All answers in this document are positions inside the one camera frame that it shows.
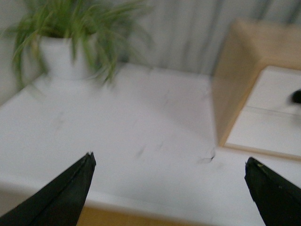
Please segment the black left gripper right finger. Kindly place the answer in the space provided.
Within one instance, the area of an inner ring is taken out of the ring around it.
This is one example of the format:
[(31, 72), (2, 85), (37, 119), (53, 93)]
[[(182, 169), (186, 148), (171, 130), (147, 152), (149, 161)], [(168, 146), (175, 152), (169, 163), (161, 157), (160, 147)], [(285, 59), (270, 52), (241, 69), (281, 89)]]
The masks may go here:
[(267, 226), (301, 224), (301, 189), (275, 171), (249, 157), (245, 181), (252, 200)]

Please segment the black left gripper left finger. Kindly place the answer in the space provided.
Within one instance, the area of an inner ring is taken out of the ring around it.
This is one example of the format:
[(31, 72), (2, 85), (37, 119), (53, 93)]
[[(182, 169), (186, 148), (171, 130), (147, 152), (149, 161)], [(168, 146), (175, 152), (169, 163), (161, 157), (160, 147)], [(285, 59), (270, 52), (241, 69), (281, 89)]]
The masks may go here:
[(63, 171), (33, 196), (1, 216), (2, 226), (75, 226), (91, 186), (93, 153)]

